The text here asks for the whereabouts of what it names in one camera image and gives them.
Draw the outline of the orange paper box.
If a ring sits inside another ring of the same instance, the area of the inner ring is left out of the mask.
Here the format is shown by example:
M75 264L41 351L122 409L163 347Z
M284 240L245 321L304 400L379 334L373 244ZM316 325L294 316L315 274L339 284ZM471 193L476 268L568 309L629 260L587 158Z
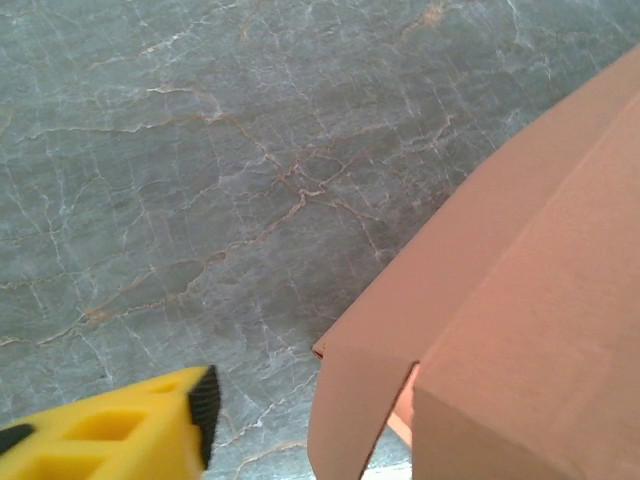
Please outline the orange paper box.
M512 137L313 348L316 480L640 480L640 45Z

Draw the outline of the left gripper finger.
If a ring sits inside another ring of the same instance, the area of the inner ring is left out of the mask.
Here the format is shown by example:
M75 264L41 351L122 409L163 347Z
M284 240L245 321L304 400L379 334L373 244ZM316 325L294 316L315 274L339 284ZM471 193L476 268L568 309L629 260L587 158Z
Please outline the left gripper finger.
M221 392L189 367L0 428L0 480L202 480Z

